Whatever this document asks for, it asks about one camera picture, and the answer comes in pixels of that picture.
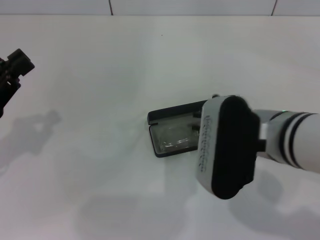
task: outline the white wall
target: white wall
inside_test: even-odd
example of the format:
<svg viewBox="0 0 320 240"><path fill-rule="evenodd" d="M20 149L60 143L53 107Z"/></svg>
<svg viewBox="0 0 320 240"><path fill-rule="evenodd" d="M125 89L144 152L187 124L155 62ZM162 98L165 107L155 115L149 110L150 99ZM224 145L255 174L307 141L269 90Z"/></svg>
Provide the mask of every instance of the white wall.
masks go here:
<svg viewBox="0 0 320 240"><path fill-rule="evenodd" d="M110 0L122 15L320 16L320 0ZM0 14L111 15L109 0L0 0Z"/></svg>
<svg viewBox="0 0 320 240"><path fill-rule="evenodd" d="M275 16L320 16L320 0L278 0Z"/></svg>
<svg viewBox="0 0 320 240"><path fill-rule="evenodd" d="M276 0L111 0L114 15L271 15Z"/></svg>
<svg viewBox="0 0 320 240"><path fill-rule="evenodd" d="M110 15L108 0L0 0L0 14Z"/></svg>

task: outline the black stripe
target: black stripe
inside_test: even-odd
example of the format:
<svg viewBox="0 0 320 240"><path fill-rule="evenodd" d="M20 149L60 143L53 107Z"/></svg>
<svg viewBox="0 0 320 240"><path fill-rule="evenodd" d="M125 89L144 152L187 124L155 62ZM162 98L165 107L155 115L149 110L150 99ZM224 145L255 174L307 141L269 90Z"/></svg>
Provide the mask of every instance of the black stripe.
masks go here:
<svg viewBox="0 0 320 240"><path fill-rule="evenodd" d="M279 137L279 150L280 150L280 153L281 153L281 156L282 158L284 159L284 161L286 162L286 164L292 166L295 168L295 166L293 166L287 156L286 156L286 153L285 153L285 137L286 137L286 131L289 127L289 125L292 123L292 121L300 116L301 114L305 114L305 112L297 112L295 114L293 114L291 117L289 117L283 124L283 127L281 129L281 132L280 132L280 137Z"/></svg>
<svg viewBox="0 0 320 240"><path fill-rule="evenodd" d="M257 152L265 152L266 151L267 141L265 139L259 139L256 144Z"/></svg>
<svg viewBox="0 0 320 240"><path fill-rule="evenodd" d="M277 112L275 115L273 115L269 121L275 119L276 117L280 116L281 114L284 114L284 113L287 113L288 111L280 111L280 112Z"/></svg>
<svg viewBox="0 0 320 240"><path fill-rule="evenodd" d="M273 16L274 13L275 13L275 9L276 9L277 3L278 3L278 0L275 0L275 3L274 3L274 6L273 6L273 10L272 10L271 16Z"/></svg>
<svg viewBox="0 0 320 240"><path fill-rule="evenodd" d="M304 116L302 116L298 121L296 121L296 123L293 125L291 133L290 133L290 138L289 138L289 153L291 156L292 161L294 162L295 165L297 165L299 168L303 169L300 164L298 164L297 159L295 158L294 155L294 139L295 139L295 135L297 132L297 129L299 127L299 125L302 123L303 120L305 120L307 117L314 115L315 113L309 113L306 114Z"/></svg>
<svg viewBox="0 0 320 240"><path fill-rule="evenodd" d="M113 16L114 15L114 11L112 10L111 0L109 0L109 7L110 7L111 16Z"/></svg>
<svg viewBox="0 0 320 240"><path fill-rule="evenodd" d="M267 153L267 155L268 155L268 157L271 159L271 160L273 160L273 161L275 161L275 162L277 162L278 163L278 161L277 160L275 160L269 153Z"/></svg>

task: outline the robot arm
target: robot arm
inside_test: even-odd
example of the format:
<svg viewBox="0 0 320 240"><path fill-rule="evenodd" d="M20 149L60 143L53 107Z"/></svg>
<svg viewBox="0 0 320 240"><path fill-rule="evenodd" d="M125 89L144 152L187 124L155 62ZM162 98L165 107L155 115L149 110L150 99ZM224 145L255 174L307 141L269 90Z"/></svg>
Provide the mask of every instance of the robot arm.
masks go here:
<svg viewBox="0 0 320 240"><path fill-rule="evenodd" d="M23 51L17 49L10 54L7 61L0 58L0 118L4 107L21 87L19 76L25 76L35 68Z"/></svg>
<svg viewBox="0 0 320 240"><path fill-rule="evenodd" d="M320 173L320 115L254 110L238 96L218 96L202 107L196 177L221 199L254 179L258 152L294 168Z"/></svg>

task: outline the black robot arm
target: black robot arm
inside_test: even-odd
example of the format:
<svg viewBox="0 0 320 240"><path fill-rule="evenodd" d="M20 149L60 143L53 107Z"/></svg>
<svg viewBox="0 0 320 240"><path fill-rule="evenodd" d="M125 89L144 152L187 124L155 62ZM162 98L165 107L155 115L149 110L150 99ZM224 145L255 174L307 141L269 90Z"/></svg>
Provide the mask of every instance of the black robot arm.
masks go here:
<svg viewBox="0 0 320 240"><path fill-rule="evenodd" d="M0 118L4 114L4 107L20 88L19 76L25 76L35 65L21 49L17 49L5 61L0 58Z"/></svg>

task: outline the open case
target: open case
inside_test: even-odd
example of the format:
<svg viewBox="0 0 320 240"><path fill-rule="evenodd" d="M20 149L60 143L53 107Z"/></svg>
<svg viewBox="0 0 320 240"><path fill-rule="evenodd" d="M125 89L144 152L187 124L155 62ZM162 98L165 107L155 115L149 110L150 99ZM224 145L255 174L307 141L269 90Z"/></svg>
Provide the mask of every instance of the open case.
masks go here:
<svg viewBox="0 0 320 240"><path fill-rule="evenodd" d="M147 121L154 154L158 158L198 149L201 109L204 101L159 109Z"/></svg>

